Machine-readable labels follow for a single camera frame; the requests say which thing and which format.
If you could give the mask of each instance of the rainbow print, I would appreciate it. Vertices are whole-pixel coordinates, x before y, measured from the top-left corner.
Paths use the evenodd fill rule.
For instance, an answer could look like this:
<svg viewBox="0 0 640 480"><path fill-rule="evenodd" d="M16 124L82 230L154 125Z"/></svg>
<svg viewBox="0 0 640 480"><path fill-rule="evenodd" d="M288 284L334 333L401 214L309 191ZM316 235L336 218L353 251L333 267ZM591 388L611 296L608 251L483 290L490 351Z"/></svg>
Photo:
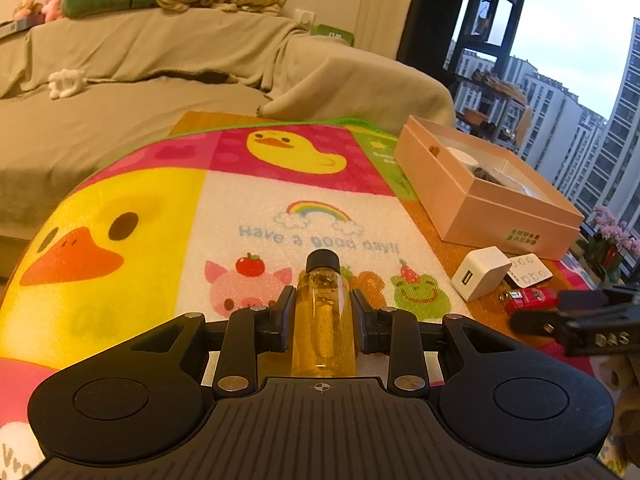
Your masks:
<svg viewBox="0 0 640 480"><path fill-rule="evenodd" d="M341 211L337 207L325 204L324 202L316 202L314 200L299 200L287 207L287 213L299 214L300 216L306 216L309 213L326 213L331 215L336 220L346 222L351 220L347 213Z"/></svg>

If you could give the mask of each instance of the bottle of yellow liquid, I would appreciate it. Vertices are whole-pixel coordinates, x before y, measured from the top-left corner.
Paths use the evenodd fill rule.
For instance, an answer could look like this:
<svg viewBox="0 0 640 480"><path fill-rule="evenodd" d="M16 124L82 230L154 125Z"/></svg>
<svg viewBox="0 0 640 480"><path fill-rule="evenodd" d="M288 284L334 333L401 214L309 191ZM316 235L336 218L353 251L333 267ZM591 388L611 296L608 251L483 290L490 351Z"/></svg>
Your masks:
<svg viewBox="0 0 640 480"><path fill-rule="evenodd" d="M318 249L298 282L292 377L353 377L356 355L349 284L337 254Z"/></svg>

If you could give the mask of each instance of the potted flower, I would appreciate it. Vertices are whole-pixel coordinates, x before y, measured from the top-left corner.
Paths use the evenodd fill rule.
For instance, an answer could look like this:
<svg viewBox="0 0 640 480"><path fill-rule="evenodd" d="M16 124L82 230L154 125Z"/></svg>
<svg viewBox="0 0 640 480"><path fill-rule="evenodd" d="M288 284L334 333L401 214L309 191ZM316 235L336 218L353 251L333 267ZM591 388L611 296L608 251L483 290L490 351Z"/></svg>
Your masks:
<svg viewBox="0 0 640 480"><path fill-rule="evenodd" d="M620 279L620 264L627 253L640 258L640 240L627 229L625 221L619 221L606 206L594 209L594 235L581 244L584 259L596 275L605 282Z"/></svg>

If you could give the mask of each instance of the crosshair symbol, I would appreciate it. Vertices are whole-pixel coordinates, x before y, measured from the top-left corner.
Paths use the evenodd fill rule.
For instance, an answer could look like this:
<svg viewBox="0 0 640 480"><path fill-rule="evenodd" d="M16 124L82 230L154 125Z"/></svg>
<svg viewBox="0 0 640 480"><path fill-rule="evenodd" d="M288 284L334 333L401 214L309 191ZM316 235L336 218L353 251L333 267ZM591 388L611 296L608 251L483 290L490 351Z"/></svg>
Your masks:
<svg viewBox="0 0 640 480"><path fill-rule="evenodd" d="M333 386L329 386L327 383L318 383L314 384L312 388L323 394L324 392L333 388Z"/></svg>

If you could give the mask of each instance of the white round object in box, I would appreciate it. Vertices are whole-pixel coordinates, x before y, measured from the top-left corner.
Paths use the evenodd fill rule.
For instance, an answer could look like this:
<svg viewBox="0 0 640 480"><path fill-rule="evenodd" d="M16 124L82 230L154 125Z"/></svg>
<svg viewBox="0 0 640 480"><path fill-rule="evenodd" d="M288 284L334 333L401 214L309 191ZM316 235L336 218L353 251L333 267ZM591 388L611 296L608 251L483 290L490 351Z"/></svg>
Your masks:
<svg viewBox="0 0 640 480"><path fill-rule="evenodd" d="M457 148L450 148L449 146L447 146L447 149L449 150L451 155L453 155L459 161L459 163L469 171L473 172L475 168L480 166L480 163L468 153L463 152L462 150L459 150Z"/></svg>

